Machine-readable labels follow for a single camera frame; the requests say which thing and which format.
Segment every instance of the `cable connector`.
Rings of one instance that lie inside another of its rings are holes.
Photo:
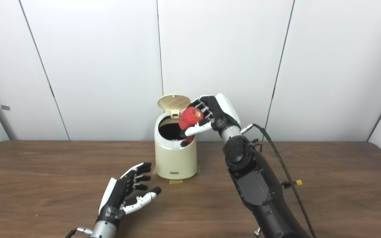
[[[87,235],[92,234],[92,229],[89,229],[89,228],[78,227],[77,231],[83,232],[83,233],[85,233]]]
[[[249,126],[247,126],[247,127],[245,127],[245,128],[243,128],[241,131],[240,131],[240,133],[243,135],[243,134],[245,134],[247,131],[249,131],[251,128],[253,128],[253,124],[250,124]]]
[[[293,181],[293,184],[302,185],[302,180],[299,179],[299,180]],[[281,185],[283,186],[284,189],[292,188],[292,185],[290,184],[289,181],[284,181],[281,183]]]

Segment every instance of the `trash can lid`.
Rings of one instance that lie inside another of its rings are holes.
[[[176,94],[162,96],[158,100],[158,106],[163,110],[185,110],[191,100],[188,97]]]

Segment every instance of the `yellow tape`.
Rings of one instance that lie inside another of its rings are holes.
[[[169,184],[183,183],[183,180],[170,180]]]

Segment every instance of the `open lid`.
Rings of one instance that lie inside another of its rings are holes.
[[[166,111],[171,111],[172,118],[178,118],[180,110],[185,110],[191,100],[182,95],[165,95],[158,100],[158,106]]]

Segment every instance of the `small sticker on wall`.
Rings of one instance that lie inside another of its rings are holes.
[[[1,105],[1,108],[2,108],[3,110],[11,110],[9,106],[5,106],[5,105]]]

